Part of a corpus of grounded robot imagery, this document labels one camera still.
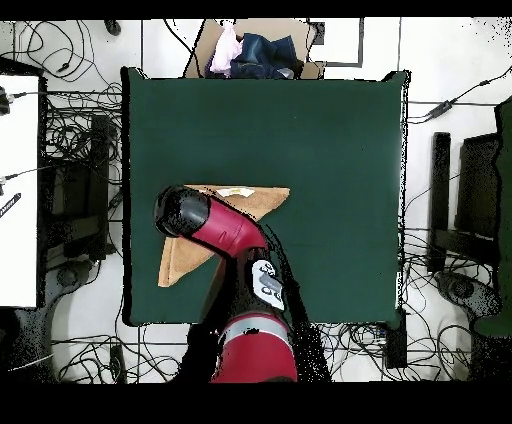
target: green table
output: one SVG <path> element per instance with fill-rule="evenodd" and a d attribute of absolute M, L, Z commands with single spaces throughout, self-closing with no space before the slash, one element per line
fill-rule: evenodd
<path fill-rule="evenodd" d="M 164 237 L 153 206 L 174 184 L 289 187 L 262 223 L 281 240 L 311 321 L 395 320 L 405 73 L 385 82 L 121 73 L 125 321 L 198 321 L 217 259 L 157 286 Z"/>

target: power adapter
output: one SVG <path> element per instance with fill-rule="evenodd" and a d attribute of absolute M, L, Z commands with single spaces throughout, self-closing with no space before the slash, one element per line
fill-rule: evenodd
<path fill-rule="evenodd" d="M 403 308 L 400 308 L 397 312 L 400 315 L 398 328 L 389 328 L 386 331 L 384 363 L 387 369 L 407 368 L 406 312 Z"/>

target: cardboard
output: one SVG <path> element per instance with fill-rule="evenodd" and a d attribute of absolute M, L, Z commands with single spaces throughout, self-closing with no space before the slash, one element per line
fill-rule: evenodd
<path fill-rule="evenodd" d="M 307 62 L 307 54 L 316 35 L 316 28 L 290 18 L 251 18 L 237 19 L 233 26 L 237 36 L 243 37 L 244 33 L 259 34 L 270 41 L 291 36 L 297 59 L 305 62 L 301 73 L 301 79 L 319 79 L 323 76 L 324 64 L 322 62 Z M 184 72 L 185 78 L 198 78 L 197 62 L 201 75 L 204 67 L 212 56 L 222 34 L 223 28 L 214 19 L 205 19 L 204 25 L 196 40 L 195 56 L 192 55 Z"/>

